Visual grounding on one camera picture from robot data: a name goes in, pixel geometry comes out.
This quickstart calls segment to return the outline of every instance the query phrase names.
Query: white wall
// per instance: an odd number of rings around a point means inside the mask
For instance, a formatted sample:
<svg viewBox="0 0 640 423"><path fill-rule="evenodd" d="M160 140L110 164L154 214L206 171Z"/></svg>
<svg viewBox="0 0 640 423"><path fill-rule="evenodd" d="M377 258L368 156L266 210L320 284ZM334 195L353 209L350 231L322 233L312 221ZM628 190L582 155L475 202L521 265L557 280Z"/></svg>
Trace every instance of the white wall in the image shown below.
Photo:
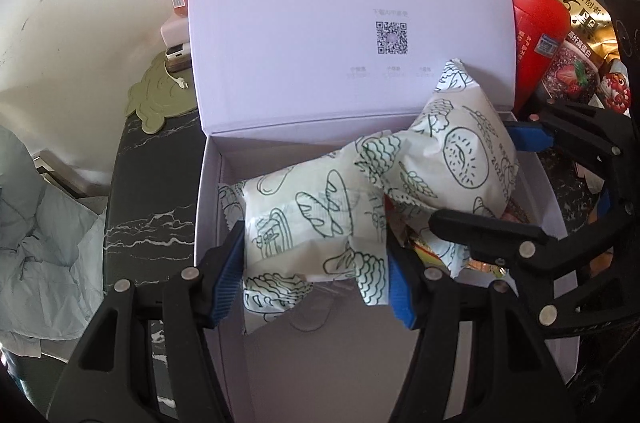
<svg viewBox="0 0 640 423"><path fill-rule="evenodd" d="M169 0L0 0L0 124L106 184Z"/></svg>

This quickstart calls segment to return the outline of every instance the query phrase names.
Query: red plastic bottle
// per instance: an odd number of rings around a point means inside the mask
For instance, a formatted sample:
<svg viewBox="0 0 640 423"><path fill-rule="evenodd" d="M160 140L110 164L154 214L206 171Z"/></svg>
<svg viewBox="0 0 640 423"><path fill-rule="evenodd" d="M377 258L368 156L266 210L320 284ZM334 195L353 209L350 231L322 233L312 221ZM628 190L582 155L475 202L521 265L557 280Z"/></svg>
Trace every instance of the red plastic bottle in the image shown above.
<svg viewBox="0 0 640 423"><path fill-rule="evenodd" d="M516 19L517 112L549 69L556 51L571 29L571 16L559 0L513 0Z"/></svg>

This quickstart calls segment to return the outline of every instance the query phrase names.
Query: marble surface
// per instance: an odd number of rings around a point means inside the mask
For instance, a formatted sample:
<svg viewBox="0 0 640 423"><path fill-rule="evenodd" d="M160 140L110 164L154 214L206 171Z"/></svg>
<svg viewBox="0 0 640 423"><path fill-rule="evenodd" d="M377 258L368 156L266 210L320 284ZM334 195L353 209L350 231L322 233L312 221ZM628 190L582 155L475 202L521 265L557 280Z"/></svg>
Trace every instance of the marble surface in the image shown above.
<svg viewBox="0 0 640 423"><path fill-rule="evenodd" d="M153 135L127 118L111 183L104 251L106 288L121 278L136 285L167 280L193 262L196 200L205 137L197 111L167 119ZM556 191L567 231L582 226L595 203L572 163L540 155ZM168 378L162 323L151 326L161 411L177 417Z"/></svg>

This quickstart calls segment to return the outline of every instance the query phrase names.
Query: silver screw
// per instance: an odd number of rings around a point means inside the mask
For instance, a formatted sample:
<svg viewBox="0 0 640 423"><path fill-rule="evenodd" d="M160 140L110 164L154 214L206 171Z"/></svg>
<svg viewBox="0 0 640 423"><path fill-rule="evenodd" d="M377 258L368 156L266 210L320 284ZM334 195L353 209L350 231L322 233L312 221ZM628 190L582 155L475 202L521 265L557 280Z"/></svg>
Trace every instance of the silver screw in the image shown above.
<svg viewBox="0 0 640 423"><path fill-rule="evenodd" d="M116 282L116 284L113 285L113 289L118 293L124 293L130 287L131 287L131 283L129 282L129 280L125 278L121 278L119 281Z"/></svg>
<svg viewBox="0 0 640 423"><path fill-rule="evenodd" d="M553 324L558 318L558 310L556 306L553 304L547 304L540 310L540 314L538 315L538 320L543 326L550 326Z"/></svg>
<svg viewBox="0 0 640 423"><path fill-rule="evenodd" d="M180 276L185 280L193 280L195 278L198 278L199 274L200 274L200 270L197 268L194 268L193 266L185 268L180 272Z"/></svg>
<svg viewBox="0 0 640 423"><path fill-rule="evenodd" d="M518 253L523 259L530 259L531 257L533 257L533 254L535 252L536 252L536 245L533 244L531 241L524 241L518 249Z"/></svg>
<svg viewBox="0 0 640 423"><path fill-rule="evenodd" d="M498 293L507 293L509 291L509 285L503 280L496 280L494 282L494 289Z"/></svg>
<svg viewBox="0 0 640 423"><path fill-rule="evenodd" d="M442 278L442 270L438 268L427 268L424 270L424 276L428 280L440 280Z"/></svg>

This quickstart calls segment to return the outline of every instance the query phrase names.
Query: wrapped bread package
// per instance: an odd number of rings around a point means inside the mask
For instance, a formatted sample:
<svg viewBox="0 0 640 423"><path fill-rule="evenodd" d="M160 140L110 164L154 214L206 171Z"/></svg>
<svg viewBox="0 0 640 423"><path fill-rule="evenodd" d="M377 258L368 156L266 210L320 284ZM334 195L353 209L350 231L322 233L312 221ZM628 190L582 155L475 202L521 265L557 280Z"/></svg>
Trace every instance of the wrapped bread package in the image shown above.
<svg viewBox="0 0 640 423"><path fill-rule="evenodd" d="M354 165L361 138L322 158L220 185L228 226L245 220L245 330L292 308L312 283L354 278L367 305L388 303L384 194Z"/></svg>
<svg viewBox="0 0 640 423"><path fill-rule="evenodd" d="M466 248L429 230L437 209L500 217L515 187L516 149L491 102L460 60L447 62L433 96L408 130L358 145L372 185L456 276Z"/></svg>

